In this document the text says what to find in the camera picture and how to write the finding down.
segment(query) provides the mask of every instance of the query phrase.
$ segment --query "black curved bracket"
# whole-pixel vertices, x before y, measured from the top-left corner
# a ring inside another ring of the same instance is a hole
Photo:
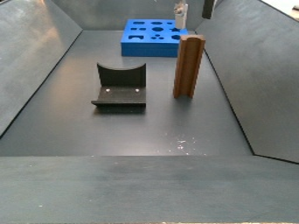
[[[115,69],[98,64],[101,106],[146,106],[146,64],[129,69]]]

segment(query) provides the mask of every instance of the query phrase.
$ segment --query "bin floor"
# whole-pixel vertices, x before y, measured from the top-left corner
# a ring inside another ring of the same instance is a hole
[[[174,99],[177,58],[122,57],[122,31],[85,31],[0,140],[0,156],[252,155],[204,55],[194,99]],[[103,113],[98,62],[147,64],[143,113]]]

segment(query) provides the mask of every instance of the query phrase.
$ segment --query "brown rectangular block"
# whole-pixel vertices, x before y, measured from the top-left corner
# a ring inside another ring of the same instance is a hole
[[[174,98],[189,95],[193,98],[202,63],[206,39],[202,35],[182,35],[177,61]]]

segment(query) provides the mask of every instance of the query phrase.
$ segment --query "blue foam block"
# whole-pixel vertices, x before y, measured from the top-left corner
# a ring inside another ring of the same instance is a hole
[[[181,35],[174,19],[129,19],[122,44],[123,56],[177,57]]]

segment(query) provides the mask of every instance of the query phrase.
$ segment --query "black object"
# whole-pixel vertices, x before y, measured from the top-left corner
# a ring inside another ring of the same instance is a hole
[[[129,69],[115,69],[98,64],[101,91],[99,106],[146,106],[146,64]]]

